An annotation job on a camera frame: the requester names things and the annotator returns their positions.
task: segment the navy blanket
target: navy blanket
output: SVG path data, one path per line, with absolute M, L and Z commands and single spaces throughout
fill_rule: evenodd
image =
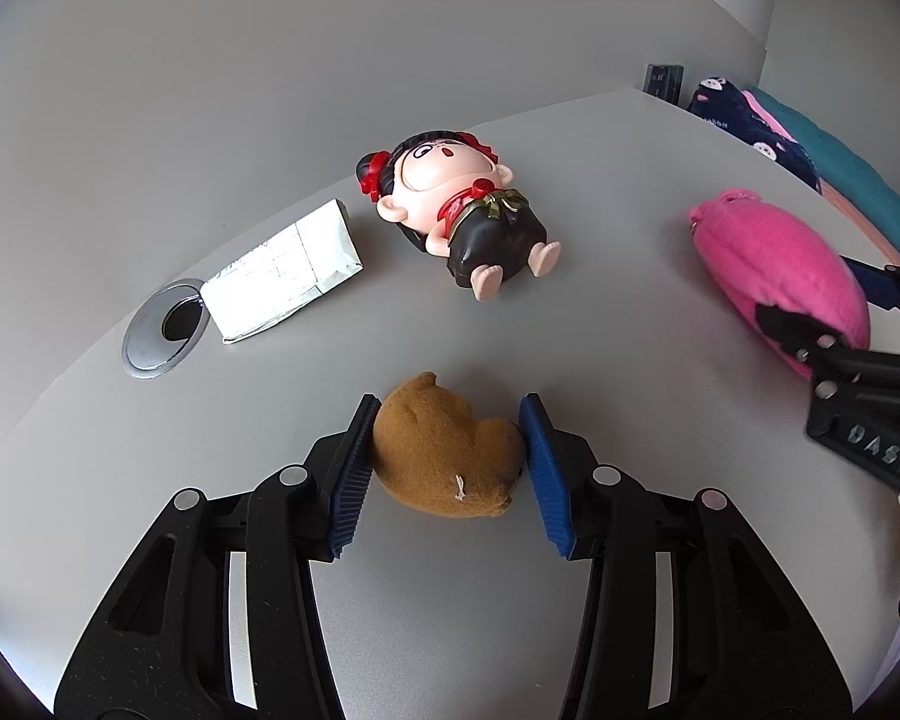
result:
M 751 108 L 743 93 L 727 79 L 703 79 L 693 95 L 689 111 L 786 167 L 814 191 L 821 191 L 817 169 L 803 146 L 774 132 L 773 127 Z

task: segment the black dress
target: black dress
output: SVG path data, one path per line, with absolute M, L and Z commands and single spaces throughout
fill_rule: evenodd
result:
M 450 229 L 447 269 L 458 287 L 470 286 L 480 265 L 499 265 L 504 281 L 527 264 L 530 250 L 547 242 L 547 230 L 515 189 L 495 190 L 463 206 Z

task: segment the teal blanket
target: teal blanket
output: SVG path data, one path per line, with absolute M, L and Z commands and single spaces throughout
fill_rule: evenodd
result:
M 817 127 L 804 114 L 759 89 L 751 89 L 751 92 L 803 146 L 820 177 L 859 208 L 900 252 L 900 195 L 887 186 L 866 160 Z

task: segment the doll figurine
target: doll figurine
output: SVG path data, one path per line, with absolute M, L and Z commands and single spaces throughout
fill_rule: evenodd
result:
M 519 191 L 514 172 L 468 132 L 435 130 L 357 165 L 364 194 L 419 250 L 447 258 L 457 285 L 477 300 L 529 266 L 549 274 L 560 255 Z

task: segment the black hair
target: black hair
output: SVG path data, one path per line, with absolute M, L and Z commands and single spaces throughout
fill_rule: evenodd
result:
M 463 143 L 466 145 L 466 140 L 461 133 L 453 132 L 449 129 L 432 129 L 430 132 L 421 132 L 419 135 L 413 136 L 413 138 L 407 138 L 407 140 L 401 143 L 397 148 L 394 148 L 394 151 L 386 161 L 383 170 L 380 170 L 380 181 L 378 186 L 380 187 L 381 197 L 392 194 L 394 191 L 394 166 L 396 165 L 396 161 L 410 149 L 416 148 L 420 143 L 427 143 L 428 141 L 453 141 L 454 143 Z M 370 172 L 370 162 L 375 156 L 376 153 L 367 154 L 360 162 L 357 162 L 358 181 L 364 180 L 364 176 L 367 175 L 367 172 Z

